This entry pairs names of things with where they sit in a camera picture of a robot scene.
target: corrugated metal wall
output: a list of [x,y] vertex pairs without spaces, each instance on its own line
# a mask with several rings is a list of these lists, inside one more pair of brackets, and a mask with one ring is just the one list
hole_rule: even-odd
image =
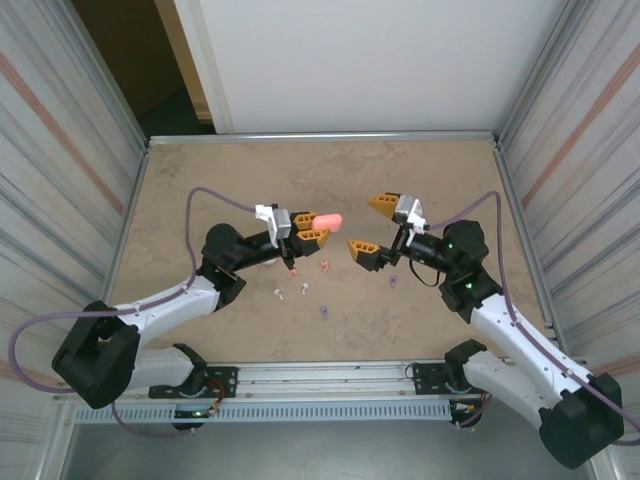
[[[570,352],[640,414],[640,1],[591,2],[506,137]],[[640,452],[624,453],[640,478]]]
[[[68,3],[0,2],[0,478],[22,478],[50,396],[22,385],[6,344],[24,320],[99,298],[144,158],[142,133]],[[55,382],[69,323],[26,332],[18,356]]]

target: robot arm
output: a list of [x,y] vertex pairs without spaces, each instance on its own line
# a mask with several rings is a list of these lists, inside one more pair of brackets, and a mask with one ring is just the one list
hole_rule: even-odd
[[[112,403],[126,390],[154,385],[180,386],[186,395],[197,393],[206,368],[197,353],[180,344],[164,350],[143,350],[145,345],[183,322],[233,302],[246,285],[237,271],[277,258],[292,269],[296,258],[324,247],[330,232],[314,230],[315,217],[314,212],[289,214],[277,205],[257,205],[256,218],[268,224],[264,232],[243,237],[231,225],[213,226],[191,283],[114,308],[101,301],[89,304],[85,311],[133,309],[135,313],[76,321],[53,359],[53,369],[92,408]],[[163,300],[168,296],[174,298]]]
[[350,240],[356,263],[378,271],[406,257],[445,274],[439,289],[447,307],[515,362],[504,363],[475,340],[464,342],[445,355],[448,382],[456,390],[473,386],[502,400],[538,429],[545,447],[569,468],[577,468],[622,436],[622,418],[545,357],[521,328],[579,379],[621,406],[618,383],[606,373],[594,376],[565,356],[517,309],[516,322],[512,320],[502,287],[482,266],[489,250],[478,222],[452,223],[438,238],[428,233],[420,201],[409,195],[378,195],[369,205],[399,229],[390,248]]

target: pink object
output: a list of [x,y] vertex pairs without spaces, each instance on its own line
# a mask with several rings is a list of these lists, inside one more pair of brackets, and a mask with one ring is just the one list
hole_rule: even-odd
[[337,232],[342,226],[342,215],[331,213],[329,215],[318,215],[311,222],[312,230],[330,230]]

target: beige table surface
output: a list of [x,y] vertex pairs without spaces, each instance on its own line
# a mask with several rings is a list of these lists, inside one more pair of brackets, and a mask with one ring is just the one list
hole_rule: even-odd
[[[367,199],[378,193],[419,197],[425,217],[436,223],[489,190],[502,192],[488,142],[155,146],[118,272],[114,304],[144,298],[188,276],[183,222],[187,194],[196,185],[247,205],[277,202],[290,211],[339,212],[343,228],[323,250],[297,261],[299,276],[287,278],[282,262],[243,270],[240,276],[247,286],[234,303],[174,328],[151,347],[183,342],[210,362],[245,362],[440,358],[471,337],[490,345],[449,312],[437,288],[413,278],[406,260],[396,268],[370,273],[352,261],[347,249],[350,238],[391,244],[395,226],[367,206]],[[265,230],[251,214],[198,195],[191,222],[198,262],[204,237],[216,223],[230,223],[243,235]],[[483,226],[490,249],[485,266],[499,280],[495,214],[491,201],[469,218]],[[505,260],[514,301],[540,328],[540,311],[508,210],[505,217]],[[330,262],[328,273],[322,273],[323,260]],[[434,279],[429,269],[416,268],[425,280]],[[392,274],[398,277],[394,289],[389,286]],[[310,285],[304,297],[303,282]],[[273,295],[276,288],[284,292],[284,301]],[[328,320],[321,306],[328,308]]]

